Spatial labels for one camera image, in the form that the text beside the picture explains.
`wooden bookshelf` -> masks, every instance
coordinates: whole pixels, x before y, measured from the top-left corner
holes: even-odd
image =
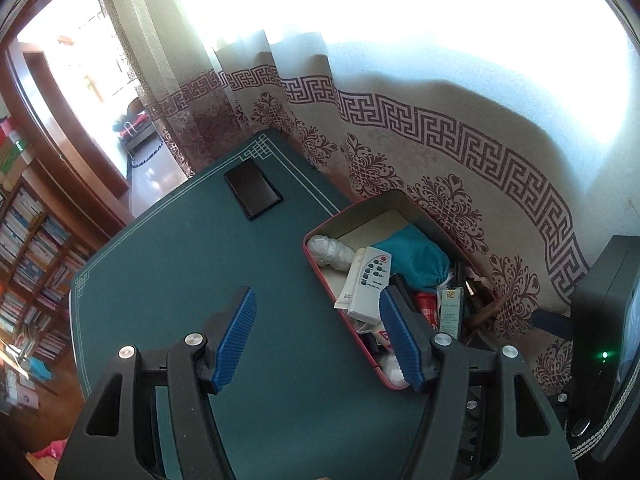
[[[0,228],[6,224],[4,232],[7,232],[6,229],[11,229],[10,222],[20,228],[20,232],[15,232],[14,238],[0,238],[5,254],[16,254],[12,262],[0,254],[0,260],[5,266],[10,263],[9,271],[0,269],[0,315],[3,315],[7,325],[14,326],[11,333],[0,326],[0,336],[6,342],[15,342],[16,338],[21,339],[18,337],[20,334],[28,333],[35,342],[30,354],[45,362],[56,362],[70,347],[70,330],[65,316],[68,284],[77,269],[82,267],[82,261],[89,259],[102,243],[91,229],[83,225],[82,219],[69,214],[63,199],[51,193],[46,183],[28,171],[25,171],[0,205]],[[31,208],[26,209],[25,202]],[[42,210],[28,221],[21,211],[25,214],[33,213],[39,209],[36,203]],[[20,224],[15,223],[13,211],[21,215]],[[52,287],[49,295],[44,294],[48,286]],[[39,301],[41,295],[54,308]],[[20,304],[22,306],[18,315],[16,305]],[[46,326],[39,330],[45,321]]]

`ribbed blue pad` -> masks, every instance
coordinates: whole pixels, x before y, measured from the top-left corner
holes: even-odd
[[[404,319],[402,319],[396,302],[387,290],[380,293],[380,318],[394,347],[404,380],[418,392],[424,383],[420,351]]]
[[[229,384],[236,373],[242,350],[254,325],[256,307],[255,293],[250,288],[242,298],[240,307],[229,323],[216,353],[216,371],[213,373],[211,382],[217,392],[222,389],[222,386]]]

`white remote control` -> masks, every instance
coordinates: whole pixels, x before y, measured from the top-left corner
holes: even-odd
[[[356,280],[348,316],[365,323],[380,322],[380,292],[389,284],[391,254],[367,247]]]

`black smartphone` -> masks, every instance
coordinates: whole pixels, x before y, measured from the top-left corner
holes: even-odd
[[[253,220],[282,202],[282,195],[264,176],[252,158],[227,171],[225,180],[249,220]]]

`tile floor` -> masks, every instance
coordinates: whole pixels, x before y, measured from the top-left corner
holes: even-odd
[[[186,175],[158,136],[134,150],[129,208],[138,217],[163,196],[187,180]]]

